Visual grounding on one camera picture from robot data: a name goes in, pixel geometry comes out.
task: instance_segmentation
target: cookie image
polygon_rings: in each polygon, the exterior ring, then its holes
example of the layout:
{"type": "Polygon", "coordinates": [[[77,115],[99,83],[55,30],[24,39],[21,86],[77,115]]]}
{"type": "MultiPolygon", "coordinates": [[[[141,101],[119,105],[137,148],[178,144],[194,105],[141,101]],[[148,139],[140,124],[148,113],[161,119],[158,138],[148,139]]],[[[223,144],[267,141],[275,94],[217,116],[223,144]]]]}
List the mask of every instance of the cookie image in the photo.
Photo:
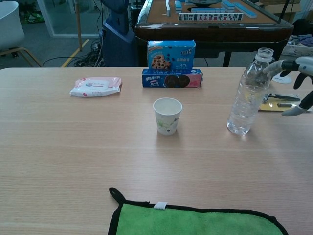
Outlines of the cookie image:
{"type": "Polygon", "coordinates": [[[164,55],[156,55],[153,57],[151,62],[151,67],[153,69],[169,69],[171,67],[171,62],[165,60],[164,55]]]}
{"type": "Polygon", "coordinates": [[[180,75],[178,79],[178,84],[180,87],[186,87],[189,85],[190,79],[186,75],[180,75]]]}
{"type": "Polygon", "coordinates": [[[169,75],[165,78],[165,85],[167,87],[175,87],[178,84],[177,75],[169,75]]]}

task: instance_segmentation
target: pink wet wipes pack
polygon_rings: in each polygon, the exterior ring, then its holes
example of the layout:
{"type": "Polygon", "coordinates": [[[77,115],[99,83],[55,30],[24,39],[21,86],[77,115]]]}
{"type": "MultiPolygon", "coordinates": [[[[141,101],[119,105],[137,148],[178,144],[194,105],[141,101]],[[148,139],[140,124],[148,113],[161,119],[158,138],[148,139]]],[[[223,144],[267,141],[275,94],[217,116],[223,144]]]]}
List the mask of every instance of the pink wet wipes pack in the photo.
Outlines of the pink wet wipes pack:
{"type": "Polygon", "coordinates": [[[107,96],[121,91],[120,77],[87,77],[75,82],[70,95],[77,97],[107,96]]]}

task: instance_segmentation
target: plastic water bottle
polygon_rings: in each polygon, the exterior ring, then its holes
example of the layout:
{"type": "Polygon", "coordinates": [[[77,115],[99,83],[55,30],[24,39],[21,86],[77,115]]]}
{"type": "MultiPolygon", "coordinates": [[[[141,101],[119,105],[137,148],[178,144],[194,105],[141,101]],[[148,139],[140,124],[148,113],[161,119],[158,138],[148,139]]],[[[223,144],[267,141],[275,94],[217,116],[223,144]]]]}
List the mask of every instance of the plastic water bottle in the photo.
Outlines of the plastic water bottle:
{"type": "Polygon", "coordinates": [[[270,83],[263,69],[273,60],[273,53],[272,49],[260,48],[255,60],[246,68],[227,120],[229,131],[243,135],[253,125],[270,83]]]}

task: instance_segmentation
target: biscuit box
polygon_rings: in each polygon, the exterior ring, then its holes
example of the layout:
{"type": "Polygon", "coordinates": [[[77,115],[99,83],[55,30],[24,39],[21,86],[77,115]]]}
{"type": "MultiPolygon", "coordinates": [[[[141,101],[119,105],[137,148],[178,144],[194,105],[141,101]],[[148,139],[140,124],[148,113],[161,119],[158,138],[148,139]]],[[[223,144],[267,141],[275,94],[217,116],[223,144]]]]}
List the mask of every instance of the biscuit box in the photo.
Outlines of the biscuit box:
{"type": "Polygon", "coordinates": [[[149,41],[150,69],[191,70],[195,56],[195,41],[149,41]]]}
{"type": "Polygon", "coordinates": [[[143,87],[194,87],[201,86],[202,72],[192,70],[150,70],[142,71],[143,87]]]}

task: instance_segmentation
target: yellow floor line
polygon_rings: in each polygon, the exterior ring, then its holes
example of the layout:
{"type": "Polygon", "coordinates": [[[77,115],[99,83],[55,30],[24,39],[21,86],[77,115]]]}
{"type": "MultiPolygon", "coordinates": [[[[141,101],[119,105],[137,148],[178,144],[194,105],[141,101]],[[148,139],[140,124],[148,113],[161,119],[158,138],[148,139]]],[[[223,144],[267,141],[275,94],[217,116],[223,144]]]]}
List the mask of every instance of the yellow floor line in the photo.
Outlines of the yellow floor line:
{"type": "MultiPolygon", "coordinates": [[[[86,39],[86,41],[84,41],[84,43],[82,44],[82,47],[84,47],[87,42],[89,42],[89,39],[86,39]]],[[[77,55],[77,53],[79,52],[79,48],[70,56],[70,58],[68,58],[62,65],[61,67],[65,67],[72,59],[73,57],[75,57],[77,55]]]]}

